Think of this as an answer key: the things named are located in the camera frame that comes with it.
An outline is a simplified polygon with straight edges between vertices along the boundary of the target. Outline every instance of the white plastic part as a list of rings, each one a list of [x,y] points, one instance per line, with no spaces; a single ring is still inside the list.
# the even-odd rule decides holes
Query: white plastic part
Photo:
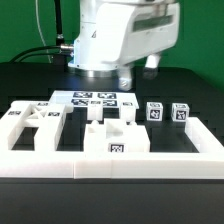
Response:
[[[88,107],[90,100],[103,100],[104,108],[119,108],[120,102],[132,102],[139,109],[135,93],[89,92],[89,91],[54,91],[49,102],[66,104],[66,108]]]
[[[196,117],[187,118],[185,133],[201,153],[224,152],[222,144]]]
[[[87,120],[103,120],[103,101],[102,100],[90,100],[87,107]]]
[[[1,153],[0,177],[14,178],[74,178],[74,157],[83,160],[81,153],[36,153],[8,151]]]
[[[119,114],[121,120],[126,122],[135,121],[136,108],[132,102],[121,102]]]
[[[146,104],[146,118],[148,121],[162,121],[163,119],[163,105],[158,102],[147,102]]]
[[[23,121],[31,114],[31,105],[12,106],[0,120],[0,151],[11,150],[23,132]]]
[[[145,67],[146,68],[157,68],[160,62],[160,54],[152,54],[147,57]]]
[[[152,152],[86,154],[84,160],[74,163],[74,178],[224,179],[223,155]]]
[[[189,117],[190,108],[184,103],[172,104],[172,120],[175,122],[185,122]]]
[[[45,101],[15,101],[0,120],[0,150],[11,150],[25,127],[38,128],[34,136],[35,151],[57,149],[67,112],[73,106]]]
[[[86,153],[149,152],[150,141],[144,126],[127,125],[121,119],[104,119],[104,124],[87,124]]]
[[[65,105],[50,105],[41,125],[34,136],[34,146],[37,152],[57,150],[61,132],[65,124]]]

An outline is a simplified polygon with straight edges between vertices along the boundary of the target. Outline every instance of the white block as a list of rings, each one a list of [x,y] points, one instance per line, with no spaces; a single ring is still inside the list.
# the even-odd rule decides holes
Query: white block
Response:
[[[103,101],[90,100],[87,107],[87,120],[102,121],[103,120]]]
[[[112,160],[111,178],[223,179],[223,159],[214,154],[123,154]]]
[[[190,108],[184,103],[172,104],[172,120],[176,122],[185,122],[189,117]]]
[[[23,132],[24,119],[31,113],[29,104],[12,106],[0,120],[0,150],[11,150]]]
[[[104,124],[87,124],[84,152],[149,152],[150,141],[144,126],[127,125],[121,119],[104,119]]]
[[[200,153],[224,152],[222,144],[196,117],[187,118],[185,133]]]
[[[146,117],[148,121],[162,121],[163,105],[158,102],[147,102]]]
[[[104,108],[119,108],[119,102],[132,102],[136,109],[139,109],[135,93],[116,92],[83,92],[83,91],[54,91],[49,103],[66,104],[73,107],[87,107],[89,100],[101,99],[104,101]]]
[[[121,102],[119,109],[120,119],[126,122],[135,121],[136,107],[132,102]]]
[[[74,157],[82,158],[78,153],[37,154],[35,151],[10,151],[1,154],[0,177],[73,178]]]
[[[52,104],[34,136],[35,151],[56,151],[61,132],[64,127],[66,112],[65,105]]]

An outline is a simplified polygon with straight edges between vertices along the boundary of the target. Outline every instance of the white rectangular block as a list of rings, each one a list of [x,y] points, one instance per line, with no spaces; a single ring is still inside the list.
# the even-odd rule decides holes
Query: white rectangular block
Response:
[[[52,104],[34,136],[35,151],[56,151],[64,127],[66,105]]]
[[[0,150],[11,150],[23,132],[23,121],[31,113],[29,104],[12,106],[0,120]]]
[[[87,107],[87,120],[88,121],[102,121],[103,120],[103,101],[90,100]]]
[[[185,133],[201,153],[224,152],[222,144],[196,117],[187,118]]]
[[[121,102],[119,108],[120,119],[131,122],[135,121],[136,107],[132,102]]]
[[[185,122],[189,117],[190,108],[185,103],[172,104],[172,120],[176,122]]]
[[[80,158],[79,155],[73,154],[9,151],[0,157],[0,177],[73,178],[73,157]]]
[[[127,125],[121,119],[104,119],[104,124],[86,125],[84,152],[102,154],[149,151],[150,141],[142,125]]]
[[[134,93],[89,92],[89,91],[54,91],[49,103],[72,104],[73,107],[88,107],[90,100],[103,100],[104,108],[119,108],[120,102],[132,102],[139,109]]]
[[[158,102],[147,102],[146,118],[148,121],[162,121],[163,105]]]

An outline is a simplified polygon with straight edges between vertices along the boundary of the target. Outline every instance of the cable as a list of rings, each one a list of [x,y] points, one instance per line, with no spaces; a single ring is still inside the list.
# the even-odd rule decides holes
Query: cable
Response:
[[[35,47],[31,48],[29,50],[23,51],[20,54],[16,55],[14,58],[12,58],[9,62],[14,63],[16,60],[26,54],[35,52],[35,51],[41,51],[41,50],[51,50],[51,49],[60,49],[60,46],[44,46],[44,47]]]
[[[45,39],[44,39],[44,36],[43,36],[43,33],[42,33],[42,30],[41,30],[41,26],[40,26],[40,18],[39,18],[39,7],[38,7],[38,0],[35,1],[35,5],[36,5],[36,19],[37,19],[37,27],[38,27],[38,31],[39,31],[39,34],[40,34],[40,38],[41,38],[41,41],[43,43],[44,46],[47,46],[46,45],[46,42],[45,42]],[[48,55],[48,61],[49,63],[51,63],[51,58],[50,56]]]
[[[61,1],[54,0],[55,5],[55,19],[56,19],[56,45],[61,45],[65,42],[63,32],[62,32],[62,20],[61,20]]]
[[[34,57],[34,56],[45,56],[45,55],[47,55],[47,56],[50,57],[51,55],[56,55],[56,54],[58,54],[58,53],[28,54],[28,55],[24,56],[23,58],[21,58],[21,59],[19,60],[19,62],[22,62],[23,60],[25,60],[26,58],[29,58],[29,57]]]

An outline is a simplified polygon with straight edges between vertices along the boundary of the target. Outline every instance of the white divider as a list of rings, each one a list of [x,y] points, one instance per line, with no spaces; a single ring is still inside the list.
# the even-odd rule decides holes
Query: white divider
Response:
[[[86,155],[74,162],[74,178],[224,179],[224,155],[152,152]]]
[[[65,105],[53,104],[47,109],[40,127],[34,136],[37,152],[56,151],[66,118]]]
[[[84,160],[79,152],[8,151],[0,156],[0,177],[74,178],[74,163]]]
[[[222,144],[196,117],[187,118],[185,133],[200,153],[224,152]]]
[[[23,121],[31,113],[30,104],[12,106],[0,120],[0,151],[11,150],[23,132]]]

